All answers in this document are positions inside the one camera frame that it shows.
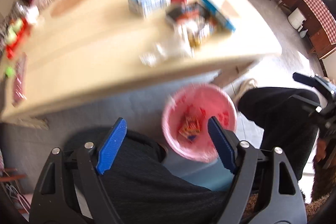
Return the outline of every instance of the white sneaker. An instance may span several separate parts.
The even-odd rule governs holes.
[[[255,89],[258,86],[258,83],[256,81],[256,79],[254,78],[249,78],[244,80],[239,87],[239,91],[237,93],[237,95],[232,99],[236,109],[238,109],[238,103],[240,98],[242,98],[242,96],[245,94],[245,92],[247,92],[248,90],[251,89]]]

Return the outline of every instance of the food package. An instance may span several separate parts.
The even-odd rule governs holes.
[[[170,5],[171,0],[128,0],[129,10],[146,18],[158,9],[164,9]]]
[[[185,116],[185,122],[179,129],[179,134],[189,141],[194,141],[194,139],[201,132],[199,121],[196,116]]]
[[[202,42],[215,33],[217,21],[199,3],[180,5],[173,8],[166,15],[171,25],[184,25],[187,31],[189,44],[192,48],[199,47]]]

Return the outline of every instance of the black pants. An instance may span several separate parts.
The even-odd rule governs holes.
[[[287,99],[298,94],[315,102],[308,90],[258,88],[241,98],[238,109],[264,129],[261,147],[281,147],[297,179],[311,152],[317,128],[307,122],[301,106]],[[222,208],[225,193],[195,186],[172,174],[160,164],[158,144],[136,132],[128,132],[103,183],[117,212],[128,223],[209,223]]]

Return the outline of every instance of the metal screw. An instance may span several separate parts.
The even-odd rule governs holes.
[[[51,153],[53,153],[54,155],[57,155],[60,152],[60,149],[58,147],[55,147]]]
[[[84,147],[85,147],[86,149],[91,149],[91,148],[93,147],[93,142],[87,142],[87,143],[84,145]]]
[[[250,146],[250,144],[247,141],[241,141],[240,146],[243,147],[243,148],[248,148]]]
[[[275,147],[274,152],[277,154],[282,154],[283,150],[280,147]]]

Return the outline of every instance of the blue gripper pad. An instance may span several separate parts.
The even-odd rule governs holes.
[[[112,166],[127,132],[126,120],[119,118],[111,128],[105,142],[98,149],[97,172],[102,175]]]
[[[224,167],[229,169],[231,173],[236,174],[235,148],[223,134],[223,129],[215,117],[208,120],[208,132]]]

